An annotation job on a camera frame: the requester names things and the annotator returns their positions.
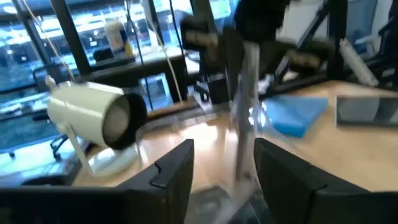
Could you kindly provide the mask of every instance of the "white cable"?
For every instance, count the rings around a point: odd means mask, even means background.
[[[55,56],[58,58],[58,60],[63,64],[63,66],[65,66],[67,68],[67,72],[69,74],[70,80],[74,81],[75,77],[73,76],[72,72],[69,69],[69,66],[62,60],[61,56],[58,54],[57,50],[55,50],[54,45],[52,44],[52,42],[50,41],[50,39],[47,37],[47,35],[45,34],[41,23],[37,20],[37,18],[35,17],[35,15],[33,14],[32,10],[30,10],[30,7],[27,5],[26,0],[22,0],[22,2],[24,3],[27,11],[29,12],[31,18],[33,19],[33,21],[36,23],[36,25],[39,27],[41,33],[43,33],[45,39],[49,42],[50,47],[52,49],[52,51],[54,52]]]
[[[159,41],[160,46],[162,47],[163,52],[164,52],[164,54],[166,55],[166,60],[167,60],[167,63],[169,64],[169,67],[170,67],[170,69],[171,69],[171,71],[172,71],[173,79],[174,79],[174,84],[175,84],[175,86],[176,86],[176,88],[177,88],[178,98],[180,99],[180,102],[182,102],[182,97],[181,97],[181,93],[180,93],[180,87],[178,86],[177,78],[176,78],[176,76],[175,76],[172,63],[170,62],[170,58],[169,58],[169,56],[167,56],[167,50],[166,50],[166,48],[165,48],[165,45],[162,43],[162,41],[161,41],[161,39],[160,39],[160,37],[159,37],[159,34],[156,32],[156,28],[155,28],[154,23],[153,23],[150,19],[148,19],[148,22],[149,22],[149,25],[150,25],[150,26],[152,27],[152,29],[154,30],[155,35],[156,35],[156,37],[157,37],[157,40]]]

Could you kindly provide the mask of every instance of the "cable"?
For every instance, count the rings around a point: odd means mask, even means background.
[[[153,28],[153,30],[156,30],[154,23],[153,23],[150,19],[148,20],[148,22],[149,22],[149,25]],[[172,71],[172,75],[173,75],[173,79],[174,79],[174,84],[175,84],[175,87],[176,87],[177,93],[178,93],[178,98],[179,98],[180,102],[182,102],[182,97],[181,97],[181,93],[180,93],[180,87],[178,86],[177,78],[176,78],[176,76],[175,76],[172,63],[171,63],[171,61],[170,61],[169,56],[167,56],[166,48],[165,48],[164,44],[162,44],[162,41],[161,41],[161,39],[160,39],[160,37],[159,37],[159,34],[158,34],[156,31],[155,31],[155,34],[156,34],[157,40],[159,41],[159,43],[160,43],[160,45],[161,45],[161,47],[162,47],[162,49],[163,49],[164,54],[166,55],[167,63],[169,64],[169,67],[170,67],[170,69],[171,69],[171,71]]]
[[[36,25],[39,27],[41,33],[43,33],[45,39],[47,40],[47,42],[50,44],[50,47],[52,49],[52,51],[54,52],[55,56],[57,57],[57,59],[67,68],[67,72],[69,74],[70,80],[71,81],[75,81],[75,77],[72,74],[72,71],[69,69],[69,66],[62,60],[61,56],[59,56],[57,50],[55,50],[54,45],[52,44],[51,40],[47,37],[47,35],[45,34],[41,23],[37,20],[37,18],[35,17],[35,15],[33,14],[32,10],[30,10],[30,7],[27,5],[26,0],[22,0],[22,2],[25,5],[25,8],[27,9],[28,13],[30,14],[31,18],[33,19],[33,21],[36,23]]]
[[[181,55],[184,55],[184,51],[182,50],[182,44],[181,44],[180,34],[178,33],[178,30],[177,30],[177,23],[175,22],[174,8],[173,8],[173,2],[172,2],[172,0],[169,0],[169,3],[170,3],[170,11],[172,12],[173,26],[174,26],[174,29],[175,29],[175,33],[176,33],[176,35],[177,35],[178,44],[179,44],[180,50],[181,50]]]
[[[150,106],[150,110],[153,111],[154,110],[154,105],[152,104],[152,99],[150,98],[150,92],[149,92],[149,85],[148,85],[148,78],[146,76],[146,71],[145,71],[145,67],[144,67],[144,59],[142,58],[142,52],[141,52],[141,47],[139,46],[139,40],[138,40],[138,34],[137,34],[137,27],[134,25],[134,22],[131,19],[131,15],[130,15],[130,7],[131,7],[131,3],[130,0],[125,0],[124,2],[126,5],[126,10],[127,10],[127,20],[130,22],[131,27],[134,30],[134,36],[136,38],[136,42],[137,42],[137,46],[138,46],[138,54],[139,54],[139,58],[141,60],[141,68],[142,68],[142,74],[145,77],[145,86],[146,86],[146,90],[147,90],[147,94],[148,94],[148,100],[149,100],[149,106]]]

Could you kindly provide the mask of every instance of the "desk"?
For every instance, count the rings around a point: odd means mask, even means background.
[[[290,139],[296,147],[262,137],[342,179],[370,191],[398,190],[398,132],[381,128],[335,128],[336,95],[393,95],[350,83],[330,81],[295,92],[302,96],[329,97],[329,107],[303,139]],[[141,143],[144,167],[172,150],[186,138],[195,140],[192,192],[214,185],[231,187],[235,152],[224,148],[228,115],[178,130],[162,129],[146,134]],[[138,162],[117,176],[93,179],[81,170],[76,186],[117,186],[140,171]]]

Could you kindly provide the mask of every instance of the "blue object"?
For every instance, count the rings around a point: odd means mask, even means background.
[[[328,108],[328,98],[275,96],[265,100],[262,107],[278,132],[302,138]]]

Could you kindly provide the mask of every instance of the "white cylinder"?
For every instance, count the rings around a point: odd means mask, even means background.
[[[130,120],[123,91],[97,83],[62,83],[51,92],[47,113],[55,124],[68,124],[77,136],[102,145],[116,140]]]
[[[115,57],[126,58],[134,56],[122,22],[109,22],[105,25],[104,29],[109,46]]]

